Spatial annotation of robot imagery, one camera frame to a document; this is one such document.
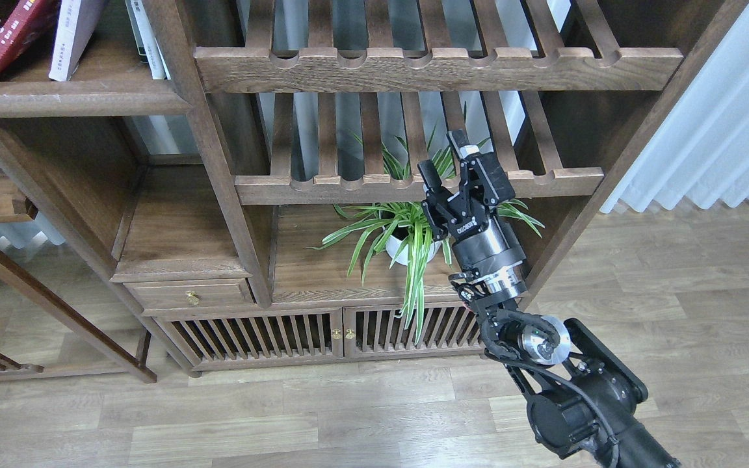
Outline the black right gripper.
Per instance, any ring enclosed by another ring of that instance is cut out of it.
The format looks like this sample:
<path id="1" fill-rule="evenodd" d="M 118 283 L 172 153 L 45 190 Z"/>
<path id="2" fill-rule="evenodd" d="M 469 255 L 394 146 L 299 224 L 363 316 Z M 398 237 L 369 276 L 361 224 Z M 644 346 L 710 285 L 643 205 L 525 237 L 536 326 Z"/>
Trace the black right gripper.
<path id="1" fill-rule="evenodd" d="M 528 287 L 522 266 L 526 258 L 512 228 L 499 224 L 496 207 L 516 198 L 507 172 L 493 152 L 469 143 L 464 130 L 447 133 L 458 157 L 460 184 L 452 194 L 442 185 L 432 160 L 417 164 L 424 181 L 425 216 L 434 240 L 452 236 L 452 251 L 461 272 L 449 281 L 465 302 L 490 297 L 493 303 L 521 296 Z"/>

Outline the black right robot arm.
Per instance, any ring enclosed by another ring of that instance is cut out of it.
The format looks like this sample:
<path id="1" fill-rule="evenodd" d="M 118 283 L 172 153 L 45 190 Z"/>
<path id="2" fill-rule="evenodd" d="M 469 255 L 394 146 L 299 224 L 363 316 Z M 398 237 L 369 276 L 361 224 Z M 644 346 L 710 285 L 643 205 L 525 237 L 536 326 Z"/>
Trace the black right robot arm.
<path id="1" fill-rule="evenodd" d="M 424 213 L 435 240 L 454 238 L 460 272 L 450 283 L 477 318 L 485 354 L 523 392 L 536 441 L 562 459 L 588 451 L 603 467 L 680 466 L 635 418 L 648 397 L 642 380 L 579 320 L 518 308 L 525 255 L 511 226 L 497 221 L 514 189 L 496 154 L 470 144 L 464 130 L 448 137 L 460 190 L 442 185 L 433 162 L 419 163 Z"/>

